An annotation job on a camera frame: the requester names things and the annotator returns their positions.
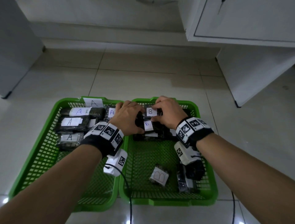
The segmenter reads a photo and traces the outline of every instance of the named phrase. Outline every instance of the forearm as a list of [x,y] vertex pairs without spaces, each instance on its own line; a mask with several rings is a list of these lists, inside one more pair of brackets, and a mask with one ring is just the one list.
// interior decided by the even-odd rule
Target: forearm
[[65,223],[101,161],[81,145],[0,209],[0,223]]
[[295,220],[295,181],[216,134],[208,135],[196,146],[261,223]]

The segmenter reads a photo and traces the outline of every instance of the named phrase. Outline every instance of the wristband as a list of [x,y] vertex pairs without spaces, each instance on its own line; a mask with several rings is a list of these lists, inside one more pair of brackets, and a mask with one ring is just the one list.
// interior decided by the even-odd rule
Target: wristband
[[123,143],[124,134],[113,124],[99,122],[85,134],[80,145],[92,145],[98,148],[102,157],[115,156]]
[[214,131],[203,120],[196,117],[184,118],[176,128],[176,136],[188,148],[195,146],[197,141],[203,139]]

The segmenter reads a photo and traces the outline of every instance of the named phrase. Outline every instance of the cable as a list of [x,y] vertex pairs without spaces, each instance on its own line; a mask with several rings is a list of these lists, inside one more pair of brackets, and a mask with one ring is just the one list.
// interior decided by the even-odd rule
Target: cable
[[236,212],[236,203],[235,203],[235,197],[234,197],[234,193],[232,192],[232,200],[234,202],[234,214],[232,216],[232,224],[234,224],[235,222],[235,212]]
[[125,181],[126,186],[127,186],[127,189],[128,189],[128,193],[130,194],[130,196],[129,196],[129,201],[130,201],[130,224],[132,224],[132,202],[131,202],[131,193],[130,193],[130,188],[129,188],[129,184],[128,184],[127,180],[126,180],[126,177],[125,177],[125,175],[122,173],[122,171],[119,170],[119,169],[118,169],[117,167],[115,167],[114,165],[109,164],[109,163],[106,163],[104,166],[105,166],[105,168],[107,168],[107,169],[109,169],[110,167],[107,167],[106,165],[114,167],[116,170],[118,170],[118,171],[120,172],[120,174],[121,174],[122,177],[124,178],[124,181]]

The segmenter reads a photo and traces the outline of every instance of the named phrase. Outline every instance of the green plastic basket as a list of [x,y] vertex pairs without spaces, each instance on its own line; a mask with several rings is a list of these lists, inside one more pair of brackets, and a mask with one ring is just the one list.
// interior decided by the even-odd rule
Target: green plastic basket
[[[133,101],[145,105],[154,104],[157,97],[151,99],[134,99]],[[199,109],[191,101],[177,101],[182,108],[191,111],[191,116],[200,118]],[[212,205],[215,203],[218,190],[211,165],[202,160],[205,165],[205,176],[197,181],[199,193],[179,193],[176,177],[176,164],[179,163],[173,141],[133,141],[132,136],[125,137],[124,150],[128,153],[123,174],[128,181],[128,192],[123,177],[120,177],[120,196],[129,200],[131,194],[133,204],[155,206],[191,206]],[[165,188],[154,185],[149,178],[156,164],[166,167],[171,172]]]
[[[20,174],[9,192],[10,199],[69,154],[69,152],[59,152],[58,148],[55,146],[57,135],[53,131],[53,128],[60,115],[60,109],[67,107],[85,107],[83,98],[100,98],[105,106],[115,105],[116,103],[121,102],[120,100],[108,100],[104,97],[88,96],[82,96],[81,98],[64,98],[58,101],[54,105]],[[102,212],[109,209],[116,201],[119,177],[115,178],[103,173],[103,166],[106,160],[107,158],[104,158],[96,168],[91,182],[83,193],[81,199],[78,201],[74,212]]]

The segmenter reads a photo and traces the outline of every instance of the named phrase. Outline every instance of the left hand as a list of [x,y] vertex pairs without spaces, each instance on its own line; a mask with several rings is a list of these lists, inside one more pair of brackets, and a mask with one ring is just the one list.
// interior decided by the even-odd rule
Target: left hand
[[137,102],[131,102],[129,100],[124,103],[119,102],[116,104],[116,113],[109,123],[120,129],[125,136],[144,134],[145,131],[135,125],[135,119],[139,111],[144,113],[145,109]]

